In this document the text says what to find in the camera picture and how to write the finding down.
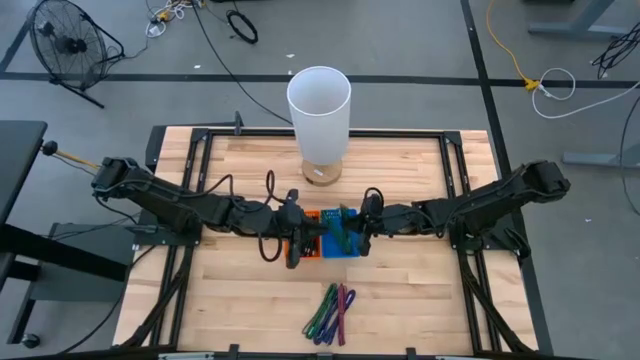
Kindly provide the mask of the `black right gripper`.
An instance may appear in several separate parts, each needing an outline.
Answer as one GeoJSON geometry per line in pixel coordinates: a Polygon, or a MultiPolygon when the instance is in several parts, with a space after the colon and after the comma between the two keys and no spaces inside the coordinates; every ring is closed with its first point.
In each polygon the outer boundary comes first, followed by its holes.
{"type": "Polygon", "coordinates": [[[343,218],[343,227],[348,231],[359,234],[358,250],[361,256],[369,255],[372,236],[379,234],[389,235],[395,233],[388,222],[392,217],[397,217],[401,213],[400,205],[385,206],[380,192],[365,193],[358,216],[347,216],[343,218]]]}

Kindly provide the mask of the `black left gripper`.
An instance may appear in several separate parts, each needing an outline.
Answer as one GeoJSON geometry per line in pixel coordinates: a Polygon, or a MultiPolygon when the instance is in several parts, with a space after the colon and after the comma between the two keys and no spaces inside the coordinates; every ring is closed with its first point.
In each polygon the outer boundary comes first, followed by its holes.
{"type": "MultiPolygon", "coordinates": [[[[299,191],[291,189],[287,192],[284,202],[276,211],[279,233],[287,239],[288,250],[286,251],[285,263],[288,269],[295,269],[300,263],[303,240],[305,239],[305,229],[303,228],[305,214],[303,209],[297,204],[299,191]]],[[[316,223],[308,225],[312,231],[308,233],[310,238],[322,237],[329,233],[328,225],[316,223]]]]}

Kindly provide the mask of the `orange plastic tray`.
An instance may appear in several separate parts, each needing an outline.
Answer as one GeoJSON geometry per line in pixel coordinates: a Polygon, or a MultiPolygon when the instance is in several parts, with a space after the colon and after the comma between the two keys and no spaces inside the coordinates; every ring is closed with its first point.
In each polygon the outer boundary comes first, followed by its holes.
{"type": "MultiPolygon", "coordinates": [[[[321,223],[320,212],[306,211],[304,212],[304,214],[305,214],[305,218],[303,219],[304,221],[303,228],[305,229],[306,235],[305,235],[305,239],[303,240],[301,259],[319,257],[320,256],[320,237],[310,238],[308,233],[312,230],[308,228],[308,225],[321,223]]],[[[286,242],[286,250],[285,250],[285,258],[286,258],[286,251],[288,250],[288,244],[287,244],[286,238],[285,238],[285,242],[286,242]]]]}

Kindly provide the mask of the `blue plastic tray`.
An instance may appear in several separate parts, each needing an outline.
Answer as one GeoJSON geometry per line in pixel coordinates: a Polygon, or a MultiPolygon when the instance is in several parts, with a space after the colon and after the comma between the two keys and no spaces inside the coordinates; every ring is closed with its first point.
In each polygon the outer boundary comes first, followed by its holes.
{"type": "Polygon", "coordinates": [[[347,216],[355,216],[353,208],[325,209],[320,212],[322,224],[328,225],[329,233],[321,237],[322,256],[325,258],[353,258],[359,257],[357,247],[358,235],[345,230],[342,220],[347,216]]]}

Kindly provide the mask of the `white lamp with wooden base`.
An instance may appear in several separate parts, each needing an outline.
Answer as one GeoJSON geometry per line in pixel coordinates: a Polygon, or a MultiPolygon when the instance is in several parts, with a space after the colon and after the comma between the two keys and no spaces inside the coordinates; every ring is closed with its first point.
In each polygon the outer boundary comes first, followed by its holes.
{"type": "Polygon", "coordinates": [[[348,78],[327,66],[303,69],[287,85],[301,170],[312,185],[330,186],[341,176],[349,142],[351,95],[348,78]]]}

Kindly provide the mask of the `grey desk leg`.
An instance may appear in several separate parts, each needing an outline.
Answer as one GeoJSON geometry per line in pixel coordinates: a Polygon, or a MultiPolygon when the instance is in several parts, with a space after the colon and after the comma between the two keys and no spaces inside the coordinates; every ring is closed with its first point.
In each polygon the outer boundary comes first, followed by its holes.
{"type": "Polygon", "coordinates": [[[562,162],[568,165],[615,167],[640,170],[640,143],[617,154],[564,152],[562,162]]]}
{"type": "Polygon", "coordinates": [[[615,0],[586,0],[580,12],[567,21],[531,22],[528,33],[565,40],[617,40],[631,32],[632,26],[598,25],[601,16],[615,0]]]}

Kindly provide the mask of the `black desk top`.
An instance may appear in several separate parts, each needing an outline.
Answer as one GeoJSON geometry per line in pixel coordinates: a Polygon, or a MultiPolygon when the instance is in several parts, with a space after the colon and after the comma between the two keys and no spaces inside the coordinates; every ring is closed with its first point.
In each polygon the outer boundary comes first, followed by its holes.
{"type": "Polygon", "coordinates": [[[0,225],[10,215],[47,127],[43,121],[0,120],[0,225]]]}

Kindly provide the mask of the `black floor fan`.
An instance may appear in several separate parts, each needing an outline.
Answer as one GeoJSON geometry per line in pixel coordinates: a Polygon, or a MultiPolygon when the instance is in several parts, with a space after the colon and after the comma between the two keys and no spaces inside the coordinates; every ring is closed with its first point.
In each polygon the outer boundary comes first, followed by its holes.
{"type": "Polygon", "coordinates": [[[104,107],[87,90],[125,57],[120,41],[70,0],[38,0],[28,15],[28,33],[51,84],[104,107]]]}

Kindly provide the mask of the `black aluminium table frame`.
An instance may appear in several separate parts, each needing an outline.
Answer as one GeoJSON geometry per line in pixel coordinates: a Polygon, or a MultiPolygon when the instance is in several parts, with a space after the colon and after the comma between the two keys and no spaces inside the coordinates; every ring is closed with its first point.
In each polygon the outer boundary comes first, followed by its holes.
{"type": "MultiPolygon", "coordinates": [[[[369,187],[389,204],[458,195],[494,180],[483,131],[357,130],[340,180],[307,183],[293,134],[252,128],[235,136],[217,127],[166,129],[157,174],[209,187],[226,175],[250,199],[265,194],[268,171],[276,192],[296,188],[310,211],[358,207],[369,187]]],[[[263,243],[204,231],[193,250],[187,290],[169,304],[157,341],[181,350],[400,355],[469,355],[507,344],[469,297],[449,241],[434,236],[379,237],[365,258],[303,260],[288,269],[273,240],[263,243]]]]}

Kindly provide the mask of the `black corner bracket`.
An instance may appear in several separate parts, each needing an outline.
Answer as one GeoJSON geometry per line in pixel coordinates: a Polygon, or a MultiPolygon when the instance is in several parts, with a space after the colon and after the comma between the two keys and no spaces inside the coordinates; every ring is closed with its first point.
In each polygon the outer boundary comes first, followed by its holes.
{"type": "Polygon", "coordinates": [[[154,126],[150,132],[145,149],[145,166],[152,172],[156,172],[157,163],[162,149],[166,126],[154,126]]]}

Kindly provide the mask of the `black desk frame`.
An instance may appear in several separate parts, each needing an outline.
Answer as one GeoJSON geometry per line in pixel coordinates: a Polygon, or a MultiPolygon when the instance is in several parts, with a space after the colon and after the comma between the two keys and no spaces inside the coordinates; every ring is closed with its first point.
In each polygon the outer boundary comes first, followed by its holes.
{"type": "Polygon", "coordinates": [[[52,225],[47,235],[0,226],[0,291],[6,280],[28,287],[7,342],[18,344],[38,301],[112,302],[132,261],[133,235],[120,225],[52,225]]]}

